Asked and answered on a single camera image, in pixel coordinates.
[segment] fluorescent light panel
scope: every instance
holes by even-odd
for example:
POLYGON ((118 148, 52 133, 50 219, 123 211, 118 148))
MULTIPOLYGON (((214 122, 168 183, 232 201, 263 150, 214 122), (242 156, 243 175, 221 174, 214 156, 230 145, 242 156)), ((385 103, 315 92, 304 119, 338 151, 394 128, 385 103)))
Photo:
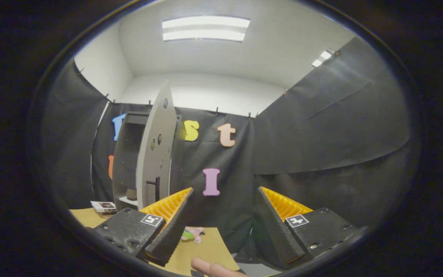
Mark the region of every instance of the fluorescent light panel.
POLYGON ((211 38, 225 39, 241 42, 246 34, 229 30, 180 30, 177 32, 164 33, 163 40, 190 39, 190 38, 211 38))
POLYGON ((162 23, 162 28, 173 28, 189 25, 222 25, 247 28, 250 22, 251 21, 249 19, 230 16, 190 16, 166 20, 162 23))
POLYGON ((324 52, 322 52, 322 54, 320 54, 320 56, 322 58, 324 58, 325 60, 327 60, 328 58, 331 58, 331 53, 324 51, 324 52))
POLYGON ((320 60, 315 60, 315 61, 312 63, 312 66, 316 68, 316 67, 318 67, 321 63, 322 63, 322 62, 321 62, 320 60))
POLYGON ((322 52, 322 54, 320 54, 320 57, 312 63, 312 66, 315 68, 318 67, 319 65, 322 64, 323 61, 327 60, 328 58, 331 58, 331 56, 332 54, 329 53, 329 51, 327 50, 322 52))

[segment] foam letter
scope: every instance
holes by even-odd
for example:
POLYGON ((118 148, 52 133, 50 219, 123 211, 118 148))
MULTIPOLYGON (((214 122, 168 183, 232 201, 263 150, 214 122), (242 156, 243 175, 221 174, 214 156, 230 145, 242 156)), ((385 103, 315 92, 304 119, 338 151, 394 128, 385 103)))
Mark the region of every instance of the foam letter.
POLYGON ((220 195, 220 191, 217 188, 217 177, 220 173, 219 169, 216 168, 206 168, 203 169, 204 175, 206 176, 206 186, 203 191, 204 196, 217 196, 220 195))
POLYGON ((230 135, 232 133, 235 133, 235 128, 232 128, 232 126, 230 126, 230 123, 221 125, 220 127, 218 127, 217 130, 220 131, 221 145, 223 145, 224 147, 232 147, 235 145, 235 140, 232 140, 230 138, 230 135))
POLYGON ((114 156, 109 156, 109 177, 112 180, 112 169, 114 168, 114 156))
POLYGON ((199 122, 194 120, 186 120, 184 121, 184 126, 186 128, 186 140, 188 142, 193 142, 197 140, 199 133, 197 129, 199 129, 199 122))
POLYGON ((123 119, 125 116, 126 114, 122 114, 112 119, 112 122, 114 123, 114 131, 116 132, 116 135, 114 136, 115 141, 117 141, 117 137, 119 136, 119 131, 121 131, 121 126, 123 125, 123 119))

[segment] white shelf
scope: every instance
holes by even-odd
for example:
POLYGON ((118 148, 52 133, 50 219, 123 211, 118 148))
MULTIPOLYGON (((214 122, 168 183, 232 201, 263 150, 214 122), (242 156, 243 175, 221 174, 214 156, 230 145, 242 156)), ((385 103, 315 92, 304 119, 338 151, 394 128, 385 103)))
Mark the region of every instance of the white shelf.
POLYGON ((131 205, 135 205, 135 206, 138 205, 138 201, 137 200, 129 200, 127 196, 119 197, 119 200, 121 200, 122 202, 126 202, 128 204, 131 204, 131 205))

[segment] white wall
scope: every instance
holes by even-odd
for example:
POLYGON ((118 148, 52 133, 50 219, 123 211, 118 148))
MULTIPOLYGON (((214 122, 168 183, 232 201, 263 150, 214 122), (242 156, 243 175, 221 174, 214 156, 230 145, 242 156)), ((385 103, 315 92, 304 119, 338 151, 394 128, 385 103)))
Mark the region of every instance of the white wall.
POLYGON ((74 57, 83 76, 109 100, 118 99, 133 79, 119 41, 119 23, 91 40, 74 57))
POLYGON ((160 86, 170 80, 176 107, 195 108, 255 116, 284 93, 283 87, 262 82, 211 74, 154 74, 136 77, 117 100, 148 104, 160 86))

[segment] hand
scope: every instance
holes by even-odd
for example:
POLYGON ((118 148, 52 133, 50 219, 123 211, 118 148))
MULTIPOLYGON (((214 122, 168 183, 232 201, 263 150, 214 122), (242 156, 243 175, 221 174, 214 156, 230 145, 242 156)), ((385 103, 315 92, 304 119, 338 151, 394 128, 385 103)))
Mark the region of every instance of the hand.
POLYGON ((229 270, 219 263, 208 263, 200 258, 191 260, 191 267, 209 277, 247 277, 247 275, 229 270))

